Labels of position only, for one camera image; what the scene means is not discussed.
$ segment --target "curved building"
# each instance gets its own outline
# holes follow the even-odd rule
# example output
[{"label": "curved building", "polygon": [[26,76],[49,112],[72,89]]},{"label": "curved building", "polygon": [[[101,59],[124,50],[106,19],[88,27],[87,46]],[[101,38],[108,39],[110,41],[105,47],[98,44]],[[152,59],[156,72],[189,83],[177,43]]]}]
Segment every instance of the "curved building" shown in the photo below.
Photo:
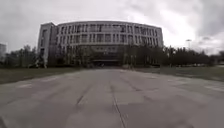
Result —
[{"label": "curved building", "polygon": [[70,56],[75,56],[77,47],[91,47],[94,52],[116,54],[119,47],[130,45],[163,47],[162,29],[120,21],[47,23],[40,28],[38,52],[48,63],[51,55],[69,52]]}]

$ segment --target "concrete pavement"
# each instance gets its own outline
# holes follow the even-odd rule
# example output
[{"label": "concrete pavement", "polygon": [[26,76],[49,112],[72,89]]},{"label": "concrete pavement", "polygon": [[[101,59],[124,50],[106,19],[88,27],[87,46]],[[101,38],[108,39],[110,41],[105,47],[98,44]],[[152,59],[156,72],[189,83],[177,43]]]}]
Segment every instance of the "concrete pavement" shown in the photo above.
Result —
[{"label": "concrete pavement", "polygon": [[86,70],[1,85],[0,116],[8,128],[223,128],[223,85]]}]

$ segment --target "cloudy sky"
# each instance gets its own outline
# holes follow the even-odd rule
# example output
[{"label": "cloudy sky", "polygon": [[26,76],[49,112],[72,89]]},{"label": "cloudy sky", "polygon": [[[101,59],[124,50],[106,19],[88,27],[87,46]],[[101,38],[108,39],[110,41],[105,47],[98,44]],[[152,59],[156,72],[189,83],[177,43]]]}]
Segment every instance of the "cloudy sky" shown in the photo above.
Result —
[{"label": "cloudy sky", "polygon": [[0,42],[36,46],[47,22],[119,20],[162,27],[166,46],[211,54],[224,49],[223,12],[222,0],[0,0]]}]

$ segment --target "grass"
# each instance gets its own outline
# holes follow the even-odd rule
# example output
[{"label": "grass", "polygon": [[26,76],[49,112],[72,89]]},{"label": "grass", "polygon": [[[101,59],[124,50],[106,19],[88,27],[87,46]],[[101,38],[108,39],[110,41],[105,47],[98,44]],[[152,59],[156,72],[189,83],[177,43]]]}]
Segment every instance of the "grass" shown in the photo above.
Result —
[{"label": "grass", "polygon": [[0,69],[0,84],[77,71],[75,68]]},{"label": "grass", "polygon": [[162,67],[136,70],[141,72],[224,81],[224,67]]}]

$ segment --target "building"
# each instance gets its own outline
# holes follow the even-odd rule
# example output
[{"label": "building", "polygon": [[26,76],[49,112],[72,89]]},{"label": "building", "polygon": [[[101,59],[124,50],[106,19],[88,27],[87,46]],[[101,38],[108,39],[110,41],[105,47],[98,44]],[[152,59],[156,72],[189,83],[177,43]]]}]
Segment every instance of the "building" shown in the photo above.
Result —
[{"label": "building", "polygon": [[5,54],[6,54],[6,45],[0,44],[0,62],[3,62],[5,60]]},{"label": "building", "polygon": [[[51,65],[56,63],[56,58],[61,54],[66,54],[67,58],[77,58],[78,49],[84,50],[82,55],[91,54],[86,50],[91,49],[94,53],[116,56],[124,46],[141,45],[163,47],[162,29],[120,21],[85,21],[59,25],[47,23],[40,28],[38,53],[46,64]],[[93,61],[118,60],[116,57],[100,56]]]}]

